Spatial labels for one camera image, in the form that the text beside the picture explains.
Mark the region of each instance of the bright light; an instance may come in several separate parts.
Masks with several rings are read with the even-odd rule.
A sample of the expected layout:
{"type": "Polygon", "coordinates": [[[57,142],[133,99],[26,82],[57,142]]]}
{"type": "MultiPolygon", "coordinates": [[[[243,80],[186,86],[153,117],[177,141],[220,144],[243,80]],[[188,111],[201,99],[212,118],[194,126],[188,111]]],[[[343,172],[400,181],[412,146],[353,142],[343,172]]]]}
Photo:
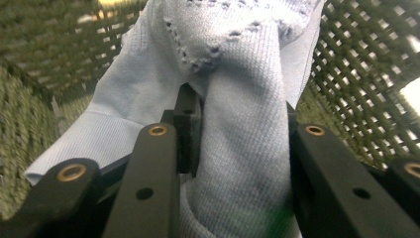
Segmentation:
{"type": "Polygon", "coordinates": [[[127,0],[99,0],[102,5],[114,5],[116,3],[127,2],[127,0]]]}
{"type": "Polygon", "coordinates": [[[420,115],[420,77],[408,83],[400,92],[417,114],[420,115]]]}
{"type": "Polygon", "coordinates": [[[410,44],[411,48],[413,49],[414,53],[419,53],[420,52],[420,41],[414,36],[407,37],[407,40],[408,40],[408,43],[410,44]]]}

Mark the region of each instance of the black metal bar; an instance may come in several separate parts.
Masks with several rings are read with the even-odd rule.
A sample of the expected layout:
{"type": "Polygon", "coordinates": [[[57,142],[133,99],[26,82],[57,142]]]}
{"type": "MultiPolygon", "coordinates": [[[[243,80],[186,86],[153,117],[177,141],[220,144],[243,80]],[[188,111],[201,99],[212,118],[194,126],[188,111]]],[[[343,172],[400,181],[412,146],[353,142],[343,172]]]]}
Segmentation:
{"type": "Polygon", "coordinates": [[[420,230],[331,131],[299,125],[291,142],[303,237],[420,237],[420,230]]]}
{"type": "Polygon", "coordinates": [[[102,182],[105,187],[110,187],[120,182],[123,178],[130,156],[131,154],[101,169],[102,182]]]}
{"type": "Polygon", "coordinates": [[[195,177],[200,157],[201,106],[200,98],[187,83],[179,87],[173,125],[178,133],[179,172],[192,173],[195,177]]]}
{"type": "Polygon", "coordinates": [[[139,134],[103,237],[178,237],[176,131],[153,124],[139,134]]]}
{"type": "Polygon", "coordinates": [[[173,126],[173,110],[164,110],[160,118],[160,123],[167,123],[173,126]]]}
{"type": "Polygon", "coordinates": [[[394,160],[383,176],[382,186],[420,226],[420,162],[394,160]]]}
{"type": "Polygon", "coordinates": [[[1,237],[81,237],[102,187],[97,164],[71,159],[51,168],[21,209],[0,222],[1,237]]]}
{"type": "Polygon", "coordinates": [[[288,129],[289,137],[294,134],[299,123],[297,122],[297,112],[293,107],[287,102],[287,118],[288,118],[288,129]]]}

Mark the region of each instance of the knit texture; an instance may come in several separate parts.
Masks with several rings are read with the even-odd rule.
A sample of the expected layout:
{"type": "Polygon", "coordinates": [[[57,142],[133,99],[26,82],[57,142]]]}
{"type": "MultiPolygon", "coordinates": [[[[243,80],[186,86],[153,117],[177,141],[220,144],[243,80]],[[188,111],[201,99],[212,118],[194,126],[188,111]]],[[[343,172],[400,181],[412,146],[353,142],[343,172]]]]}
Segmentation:
{"type": "Polygon", "coordinates": [[[205,105],[197,177],[181,188],[182,236],[296,235],[286,100],[295,106],[307,80],[321,9],[316,0],[150,1],[86,112],[27,178],[74,157],[103,168],[130,154],[187,81],[205,105]]]}

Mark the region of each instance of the light blue cloth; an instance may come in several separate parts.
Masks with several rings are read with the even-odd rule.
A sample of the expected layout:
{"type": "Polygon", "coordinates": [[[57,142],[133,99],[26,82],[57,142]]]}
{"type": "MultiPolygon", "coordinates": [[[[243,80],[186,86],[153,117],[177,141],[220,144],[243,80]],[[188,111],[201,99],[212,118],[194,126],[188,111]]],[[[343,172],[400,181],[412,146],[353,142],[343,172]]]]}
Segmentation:
{"type": "Polygon", "coordinates": [[[286,100],[310,72],[323,3],[151,0],[86,112],[26,171],[130,154],[187,81],[205,101],[196,178],[181,187],[183,237],[295,236],[286,100]]]}

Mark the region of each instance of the mesh basket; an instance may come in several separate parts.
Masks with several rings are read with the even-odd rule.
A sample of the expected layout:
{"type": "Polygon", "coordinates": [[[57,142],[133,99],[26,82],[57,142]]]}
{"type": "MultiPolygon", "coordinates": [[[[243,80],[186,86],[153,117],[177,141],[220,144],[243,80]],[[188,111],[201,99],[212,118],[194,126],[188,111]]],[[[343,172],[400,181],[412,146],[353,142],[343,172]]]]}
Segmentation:
{"type": "Polygon", "coordinates": [[[26,167],[84,111],[145,5],[0,0],[2,218],[26,197],[26,167]]]}
{"type": "Polygon", "coordinates": [[[420,76],[420,3],[328,0],[302,122],[332,128],[358,158],[385,169],[420,158],[420,120],[400,90],[420,76]]]}

